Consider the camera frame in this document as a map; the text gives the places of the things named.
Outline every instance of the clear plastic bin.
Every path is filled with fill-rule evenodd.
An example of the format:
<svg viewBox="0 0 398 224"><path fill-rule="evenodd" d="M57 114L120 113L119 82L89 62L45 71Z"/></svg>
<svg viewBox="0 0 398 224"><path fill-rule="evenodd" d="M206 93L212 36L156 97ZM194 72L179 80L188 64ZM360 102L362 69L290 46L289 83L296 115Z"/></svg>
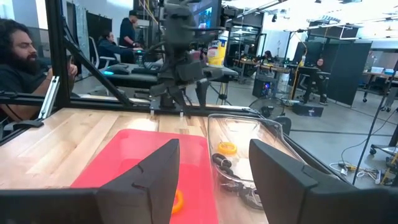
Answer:
<svg viewBox="0 0 398 224"><path fill-rule="evenodd" d="M268 223L249 163L251 139L301 160L284 141L282 126L268 119L223 114L208 118L208 144L219 223Z"/></svg>

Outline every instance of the curly hair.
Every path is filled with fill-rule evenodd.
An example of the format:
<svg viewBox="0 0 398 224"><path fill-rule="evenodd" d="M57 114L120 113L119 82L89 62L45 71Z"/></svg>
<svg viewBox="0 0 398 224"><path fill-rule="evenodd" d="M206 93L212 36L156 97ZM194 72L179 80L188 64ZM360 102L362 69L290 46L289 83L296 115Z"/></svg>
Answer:
<svg viewBox="0 0 398 224"><path fill-rule="evenodd" d="M10 55L12 55L11 35L17 30L30 36L29 30L24 24L12 19L0 19L0 63L7 63L10 60Z"/></svg>

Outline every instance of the bottle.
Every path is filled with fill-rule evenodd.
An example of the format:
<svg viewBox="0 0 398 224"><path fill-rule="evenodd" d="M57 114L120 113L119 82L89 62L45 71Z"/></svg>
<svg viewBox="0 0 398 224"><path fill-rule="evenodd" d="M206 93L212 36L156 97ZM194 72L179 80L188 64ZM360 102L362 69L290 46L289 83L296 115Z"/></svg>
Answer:
<svg viewBox="0 0 398 224"><path fill-rule="evenodd" d="M303 57L301 57L301 62L300 62L300 67L303 67L305 65L305 55L303 55Z"/></svg>

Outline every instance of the yellow container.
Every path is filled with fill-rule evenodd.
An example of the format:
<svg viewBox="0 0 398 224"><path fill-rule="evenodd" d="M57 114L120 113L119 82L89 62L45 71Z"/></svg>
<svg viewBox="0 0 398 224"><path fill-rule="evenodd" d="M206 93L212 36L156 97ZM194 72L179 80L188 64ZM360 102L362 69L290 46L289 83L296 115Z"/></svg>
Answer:
<svg viewBox="0 0 398 224"><path fill-rule="evenodd" d="M218 40L210 42L207 49L207 58L209 65L223 66L228 43L229 32L224 31L218 36Z"/></svg>

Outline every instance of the man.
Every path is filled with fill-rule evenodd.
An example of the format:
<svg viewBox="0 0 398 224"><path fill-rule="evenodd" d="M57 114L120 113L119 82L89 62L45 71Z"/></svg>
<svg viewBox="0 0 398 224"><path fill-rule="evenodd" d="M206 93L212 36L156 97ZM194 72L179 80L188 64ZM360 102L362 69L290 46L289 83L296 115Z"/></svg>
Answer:
<svg viewBox="0 0 398 224"><path fill-rule="evenodd" d="M122 20L120 25L119 46L128 48L140 47L138 43L135 43L136 31L134 30L134 25L137 21L137 11L135 10L131 10L129 12L129 17Z"/></svg>
<svg viewBox="0 0 398 224"><path fill-rule="evenodd" d="M98 41L98 55L99 57L111 57L115 60L109 62L109 66L119 63L115 54L121 57L133 57L133 50L142 50L142 48L121 48L114 43L114 35L109 30L104 30ZM105 67L106 60L99 60L99 68Z"/></svg>
<svg viewBox="0 0 398 224"><path fill-rule="evenodd" d="M27 27L10 19L0 19L0 91L31 93L45 96L53 71L40 72ZM77 67L70 65L69 77L73 80ZM0 122L29 120L39 112L37 106L0 105Z"/></svg>

